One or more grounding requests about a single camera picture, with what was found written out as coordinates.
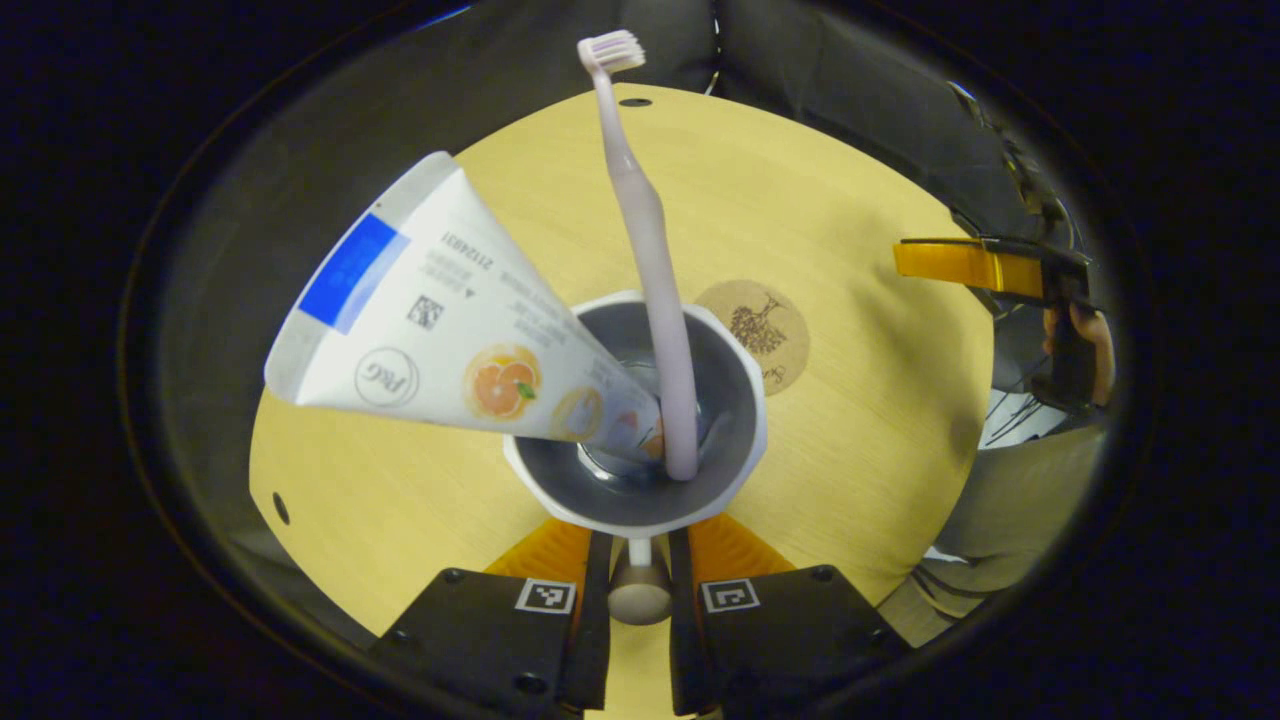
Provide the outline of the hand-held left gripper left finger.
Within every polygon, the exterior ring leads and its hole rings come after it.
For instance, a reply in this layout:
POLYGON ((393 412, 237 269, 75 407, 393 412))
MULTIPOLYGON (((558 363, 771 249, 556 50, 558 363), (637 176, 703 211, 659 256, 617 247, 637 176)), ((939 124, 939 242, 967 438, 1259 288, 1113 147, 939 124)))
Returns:
POLYGON ((581 716, 605 702, 611 538, 550 519, 486 570, 447 568, 372 659, 460 716, 581 716))

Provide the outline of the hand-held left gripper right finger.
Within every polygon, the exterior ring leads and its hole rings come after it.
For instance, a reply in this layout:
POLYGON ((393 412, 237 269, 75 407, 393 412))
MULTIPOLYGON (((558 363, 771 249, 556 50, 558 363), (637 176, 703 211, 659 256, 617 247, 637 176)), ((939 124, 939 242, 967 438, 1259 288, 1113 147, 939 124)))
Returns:
POLYGON ((673 532, 669 552, 678 715, 819 717, 910 651, 837 568, 797 568, 728 515, 673 532))

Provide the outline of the round brown cork coaster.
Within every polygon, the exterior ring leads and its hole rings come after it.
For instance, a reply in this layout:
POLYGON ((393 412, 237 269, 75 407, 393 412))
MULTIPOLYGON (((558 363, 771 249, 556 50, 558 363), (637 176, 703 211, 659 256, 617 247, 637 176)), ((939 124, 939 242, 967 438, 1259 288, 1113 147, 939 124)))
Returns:
POLYGON ((730 331, 762 370, 765 395, 786 391, 806 370, 812 337, 799 306, 750 279, 723 281, 695 299, 730 331))

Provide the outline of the white grey cup with handle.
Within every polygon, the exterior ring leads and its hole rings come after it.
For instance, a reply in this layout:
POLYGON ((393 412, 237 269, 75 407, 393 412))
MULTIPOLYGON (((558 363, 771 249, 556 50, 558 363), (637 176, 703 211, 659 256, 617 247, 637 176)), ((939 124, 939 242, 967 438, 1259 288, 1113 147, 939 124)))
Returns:
POLYGON ((653 464, 549 439, 506 437, 517 477, 554 518, 622 541, 607 574, 613 619, 652 625, 673 606, 671 562, 654 547, 666 533, 727 509, 767 447, 762 370, 708 309, 686 305, 698 392, 699 471, 672 480, 653 464))

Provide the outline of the pale lilac toothbrush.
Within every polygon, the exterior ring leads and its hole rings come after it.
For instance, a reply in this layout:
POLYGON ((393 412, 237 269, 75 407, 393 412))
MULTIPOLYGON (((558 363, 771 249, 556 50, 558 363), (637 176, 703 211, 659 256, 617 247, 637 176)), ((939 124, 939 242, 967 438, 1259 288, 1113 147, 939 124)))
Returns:
POLYGON ((630 147, 614 95, 614 74, 644 64, 627 29, 581 38, 579 60, 594 87, 605 168, 641 281, 659 380, 667 474, 690 482, 699 470, 696 386, 684 305, 666 233, 666 211, 630 147))

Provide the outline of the white toothpaste tube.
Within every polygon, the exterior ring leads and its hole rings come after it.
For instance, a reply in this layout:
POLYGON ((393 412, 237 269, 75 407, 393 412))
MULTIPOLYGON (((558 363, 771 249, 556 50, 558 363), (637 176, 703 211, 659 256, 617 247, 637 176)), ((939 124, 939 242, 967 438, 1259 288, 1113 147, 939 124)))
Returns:
POLYGON ((655 395, 433 152, 337 242, 279 329, 268 389, 329 407, 664 457, 655 395))

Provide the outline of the person's white printed shirt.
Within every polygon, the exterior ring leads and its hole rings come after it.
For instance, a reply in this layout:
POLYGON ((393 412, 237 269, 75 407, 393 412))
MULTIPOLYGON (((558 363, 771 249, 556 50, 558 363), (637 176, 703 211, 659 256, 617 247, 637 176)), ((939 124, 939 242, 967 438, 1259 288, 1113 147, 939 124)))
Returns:
POLYGON ((992 388, 979 448, 1000 448, 1038 439, 1060 427, 1066 418, 1065 413, 1042 405, 1034 395, 992 388))

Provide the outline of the person's grey trousers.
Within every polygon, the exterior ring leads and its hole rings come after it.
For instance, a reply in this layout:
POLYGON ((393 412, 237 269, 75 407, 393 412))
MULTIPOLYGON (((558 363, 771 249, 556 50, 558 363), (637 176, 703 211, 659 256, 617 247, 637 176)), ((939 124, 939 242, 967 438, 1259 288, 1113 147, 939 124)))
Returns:
POLYGON ((911 648, 1006 596, 1091 495, 1107 429, 1091 424, 982 450, 932 546, 877 610, 911 648))

